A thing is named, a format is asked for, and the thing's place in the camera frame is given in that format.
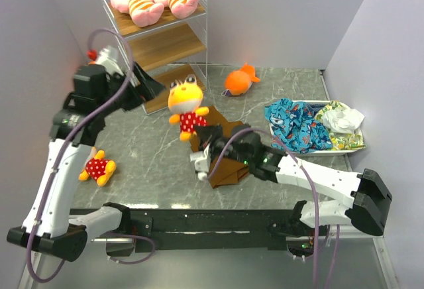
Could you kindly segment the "yellow frog plush polka dress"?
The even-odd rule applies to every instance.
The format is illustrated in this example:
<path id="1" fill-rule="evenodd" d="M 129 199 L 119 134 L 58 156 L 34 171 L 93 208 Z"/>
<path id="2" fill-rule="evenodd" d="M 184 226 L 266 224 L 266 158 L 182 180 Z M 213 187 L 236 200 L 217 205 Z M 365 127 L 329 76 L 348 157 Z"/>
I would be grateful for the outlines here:
<path id="1" fill-rule="evenodd" d="M 206 115 L 209 108 L 201 105 L 203 90 L 197 84 L 194 74 L 188 75 L 182 82 L 175 80 L 170 84 L 168 109 L 172 114 L 169 123 L 180 126 L 180 140 L 189 141 L 196 135 L 196 126 L 208 126 Z"/>

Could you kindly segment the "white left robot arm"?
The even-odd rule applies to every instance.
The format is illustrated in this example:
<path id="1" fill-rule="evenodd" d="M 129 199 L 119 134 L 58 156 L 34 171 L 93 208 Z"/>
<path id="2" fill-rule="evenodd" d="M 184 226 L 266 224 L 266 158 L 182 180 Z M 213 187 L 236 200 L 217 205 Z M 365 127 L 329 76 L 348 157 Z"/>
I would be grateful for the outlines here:
<path id="1" fill-rule="evenodd" d="M 93 238 L 131 232 L 130 209 L 105 203 L 98 210 L 70 219 L 79 174 L 94 156 L 105 118 L 116 110 L 130 111 L 158 97 L 166 88 L 134 64 L 126 82 L 121 72 L 101 64 L 78 68 L 74 89 L 55 114 L 50 129 L 48 161 L 36 199 L 22 225 L 11 228 L 9 243 L 69 262 L 75 261 Z"/>

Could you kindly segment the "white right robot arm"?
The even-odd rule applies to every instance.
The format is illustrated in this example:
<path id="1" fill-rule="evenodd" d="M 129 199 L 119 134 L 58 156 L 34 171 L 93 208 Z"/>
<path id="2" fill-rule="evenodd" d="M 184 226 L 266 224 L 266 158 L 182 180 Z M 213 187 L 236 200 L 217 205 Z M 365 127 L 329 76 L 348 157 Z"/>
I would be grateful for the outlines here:
<path id="1" fill-rule="evenodd" d="M 376 171 L 347 172 L 302 160 L 284 146 L 265 145 L 260 129 L 250 125 L 235 127 L 229 137 L 220 125 L 194 129 L 199 150 L 191 161 L 200 180 L 212 179 L 228 159 L 262 181 L 311 190 L 313 200 L 298 201 L 284 222 L 271 224 L 270 232 L 301 237 L 314 229 L 349 225 L 367 235 L 384 234 L 392 194 Z"/>

